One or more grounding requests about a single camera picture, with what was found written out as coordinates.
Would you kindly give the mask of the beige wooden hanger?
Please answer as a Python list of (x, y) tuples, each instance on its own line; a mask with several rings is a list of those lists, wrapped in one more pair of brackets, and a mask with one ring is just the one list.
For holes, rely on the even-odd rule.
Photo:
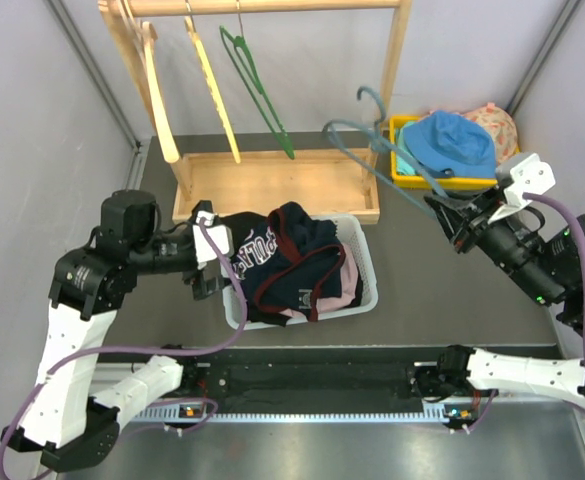
[(132, 33), (133, 44), (141, 58), (148, 86), (153, 125), (163, 158), (171, 167), (175, 167), (181, 160), (181, 155), (171, 131), (156, 70), (155, 41), (158, 36), (150, 22), (136, 20), (134, 18), (131, 5), (128, 1), (122, 2), (121, 9), (126, 26)]

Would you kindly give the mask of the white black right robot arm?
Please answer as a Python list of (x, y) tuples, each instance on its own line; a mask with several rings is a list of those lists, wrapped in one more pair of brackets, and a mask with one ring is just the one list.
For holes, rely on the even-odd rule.
[(516, 216), (490, 222), (504, 204), (496, 188), (476, 195), (430, 193), (424, 200), (457, 253), (478, 248), (537, 305), (561, 306), (558, 321), (584, 346), (580, 359), (542, 360), (451, 345), (435, 365), (414, 370), (413, 391), (431, 402), (500, 390), (532, 393), (585, 412), (585, 214), (545, 241)]

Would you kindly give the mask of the yellow metal-hook hanger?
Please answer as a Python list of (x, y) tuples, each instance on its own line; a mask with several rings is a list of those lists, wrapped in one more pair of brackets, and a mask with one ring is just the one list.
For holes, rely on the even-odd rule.
[(226, 139), (227, 139), (229, 147), (230, 147), (230, 151), (231, 151), (233, 160), (236, 164), (240, 164), (241, 163), (241, 156), (240, 156), (239, 147), (238, 147), (235, 135), (234, 135), (234, 131), (233, 131), (227, 110), (226, 110), (224, 102), (223, 102), (223, 98), (222, 98), (220, 89), (218, 87), (218, 83), (216, 81), (212, 66), (211, 66), (210, 61), (208, 59), (203, 41), (202, 41), (199, 33), (196, 30), (196, 26), (195, 26), (195, 23), (193, 20), (193, 15), (192, 15), (193, 10), (192, 10), (192, 7), (191, 7), (189, 0), (185, 1), (185, 6), (186, 6), (186, 15), (184, 16), (184, 24), (185, 24), (188, 36), (193, 44), (195, 53), (196, 53), (197, 58), (200, 62), (201, 70), (202, 70), (207, 88), (209, 90), (213, 104), (214, 104), (215, 109), (217, 111), (220, 123), (223, 127)]

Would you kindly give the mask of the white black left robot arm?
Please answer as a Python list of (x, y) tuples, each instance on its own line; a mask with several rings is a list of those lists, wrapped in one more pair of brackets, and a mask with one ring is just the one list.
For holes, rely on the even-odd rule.
[(140, 276), (180, 273), (195, 299), (205, 299), (226, 285), (205, 279), (205, 264), (231, 247), (231, 232), (208, 200), (182, 224), (162, 230), (153, 194), (120, 190), (105, 199), (87, 243), (55, 265), (34, 391), (3, 430), (0, 449), (37, 452), (54, 473), (91, 468), (143, 410), (165, 395), (192, 394), (199, 374), (192, 354), (178, 347), (136, 348), (134, 354), (147, 356), (145, 365), (98, 393), (90, 386), (99, 355), (121, 351), (103, 341)]

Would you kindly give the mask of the green plastic hanger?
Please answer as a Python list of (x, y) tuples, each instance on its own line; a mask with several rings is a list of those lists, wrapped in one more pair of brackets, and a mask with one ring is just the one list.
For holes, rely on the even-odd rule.
[(241, 2), (235, 0), (234, 7), (238, 17), (240, 32), (238, 35), (232, 35), (225, 26), (221, 25), (219, 27), (219, 33), (222, 44), (235, 71), (243, 82), (243, 85), (273, 138), (281, 147), (283, 153), (289, 159), (295, 160), (296, 154), (293, 143), (262, 83), (252, 52), (245, 39), (241, 17)]

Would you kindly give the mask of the blue plastic hanger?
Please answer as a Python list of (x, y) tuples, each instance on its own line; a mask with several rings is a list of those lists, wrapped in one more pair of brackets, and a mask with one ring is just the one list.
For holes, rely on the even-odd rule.
[(353, 151), (350, 148), (348, 148), (345, 145), (344, 141), (342, 140), (341, 135), (337, 130), (338, 126), (345, 126), (354, 129), (356, 132), (362, 134), (367, 139), (368, 146), (370, 147), (372, 153), (377, 154), (394, 153), (399, 159), (404, 160), (408, 165), (410, 165), (415, 170), (415, 172), (418, 173), (426, 181), (426, 183), (431, 187), (431, 190), (434, 193), (444, 198), (448, 197), (446, 190), (424, 168), (423, 165), (421, 165), (411, 155), (402, 153), (396, 144), (392, 143), (383, 135), (381, 131), (381, 124), (387, 118), (387, 111), (380, 94), (373, 88), (363, 85), (358, 88), (356, 92), (356, 99), (360, 101), (363, 95), (371, 97), (376, 107), (378, 108), (378, 115), (377, 118), (373, 121), (372, 127), (368, 127), (360, 122), (355, 122), (347, 119), (332, 119), (329, 120), (323, 126), (322, 135), (336, 149), (338, 149), (341, 153), (343, 153), (349, 159), (353, 160), (360, 167), (362, 167), (366, 173), (372, 174), (376, 179), (380, 180), (381, 182), (389, 186), (391, 189), (393, 189), (395, 192), (401, 195), (404, 199), (406, 199), (409, 203), (411, 203), (417, 209), (422, 211), (426, 216), (435, 219), (436, 218), (435, 211), (431, 207), (429, 207), (424, 201), (417, 201), (404, 189), (394, 184), (390, 178), (381, 174), (375, 167), (372, 167), (358, 155), (354, 154)]

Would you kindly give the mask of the pink tank top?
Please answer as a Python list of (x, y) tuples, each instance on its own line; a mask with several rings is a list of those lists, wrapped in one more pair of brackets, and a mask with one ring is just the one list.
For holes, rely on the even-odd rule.
[(318, 314), (350, 307), (360, 298), (359, 272), (352, 256), (344, 250), (328, 249), (307, 256), (275, 280), (263, 295), (282, 314), (291, 318), (309, 319), (312, 295), (316, 294)]

